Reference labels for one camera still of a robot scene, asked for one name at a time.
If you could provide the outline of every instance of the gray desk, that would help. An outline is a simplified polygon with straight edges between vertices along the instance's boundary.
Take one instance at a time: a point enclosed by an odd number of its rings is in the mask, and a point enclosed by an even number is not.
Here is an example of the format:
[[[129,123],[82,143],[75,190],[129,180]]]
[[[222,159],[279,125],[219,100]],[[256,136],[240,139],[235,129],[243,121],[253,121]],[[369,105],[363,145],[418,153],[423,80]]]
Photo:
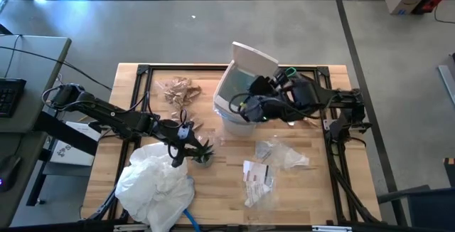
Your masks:
[[[16,36],[0,36],[0,46],[12,48],[15,40]],[[70,44],[71,40],[68,38],[23,36],[18,40],[16,48],[57,60],[64,60]],[[0,77],[4,76],[10,57],[10,50],[0,49]],[[20,134],[13,132],[26,132],[26,134],[17,151],[18,155],[22,157],[22,163],[16,183],[9,191],[0,193],[0,228],[9,226],[14,217],[43,148],[47,134],[31,132],[30,130],[43,109],[41,94],[52,87],[60,68],[61,64],[51,60],[17,51],[14,54],[8,77],[22,78],[27,83],[14,117],[0,119],[0,132],[2,132],[0,133],[0,158],[16,151]]]

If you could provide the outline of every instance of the blue cable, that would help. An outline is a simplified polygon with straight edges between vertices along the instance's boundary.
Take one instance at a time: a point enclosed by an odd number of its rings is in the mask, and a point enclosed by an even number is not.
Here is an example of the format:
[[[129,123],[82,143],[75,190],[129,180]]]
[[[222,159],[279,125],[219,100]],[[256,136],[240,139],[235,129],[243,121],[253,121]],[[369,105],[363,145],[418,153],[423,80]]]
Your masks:
[[[199,224],[194,220],[188,209],[185,209],[183,213],[186,215],[186,217],[191,221],[191,224],[193,224],[194,230],[196,232],[200,232]]]

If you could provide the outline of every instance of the white plastic bag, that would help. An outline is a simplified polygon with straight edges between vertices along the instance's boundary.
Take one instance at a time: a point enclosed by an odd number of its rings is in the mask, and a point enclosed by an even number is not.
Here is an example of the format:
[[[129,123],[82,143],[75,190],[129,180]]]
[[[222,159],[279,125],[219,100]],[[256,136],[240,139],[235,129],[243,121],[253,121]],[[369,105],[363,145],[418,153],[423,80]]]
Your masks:
[[[129,161],[131,165],[123,169],[115,196],[135,221],[150,224],[153,232],[168,231],[194,197],[186,159],[173,168],[168,147],[159,142],[136,149]]]

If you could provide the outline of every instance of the keyboard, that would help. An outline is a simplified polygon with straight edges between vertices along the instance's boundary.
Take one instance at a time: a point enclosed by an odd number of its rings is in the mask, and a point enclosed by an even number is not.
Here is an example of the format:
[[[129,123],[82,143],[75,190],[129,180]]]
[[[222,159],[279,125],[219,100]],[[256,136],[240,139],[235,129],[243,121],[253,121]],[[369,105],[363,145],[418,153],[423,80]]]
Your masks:
[[[25,85],[23,79],[0,78],[0,117],[13,116]]]

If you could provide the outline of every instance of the small green plant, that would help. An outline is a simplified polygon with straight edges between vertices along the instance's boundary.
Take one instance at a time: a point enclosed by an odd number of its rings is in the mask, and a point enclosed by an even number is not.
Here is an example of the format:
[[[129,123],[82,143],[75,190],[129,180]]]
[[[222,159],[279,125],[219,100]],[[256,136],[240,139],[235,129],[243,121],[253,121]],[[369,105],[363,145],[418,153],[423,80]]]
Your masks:
[[[208,145],[208,141],[202,147],[195,149],[197,154],[196,157],[193,157],[193,160],[200,163],[205,164],[213,154],[215,154],[212,150],[213,145]]]

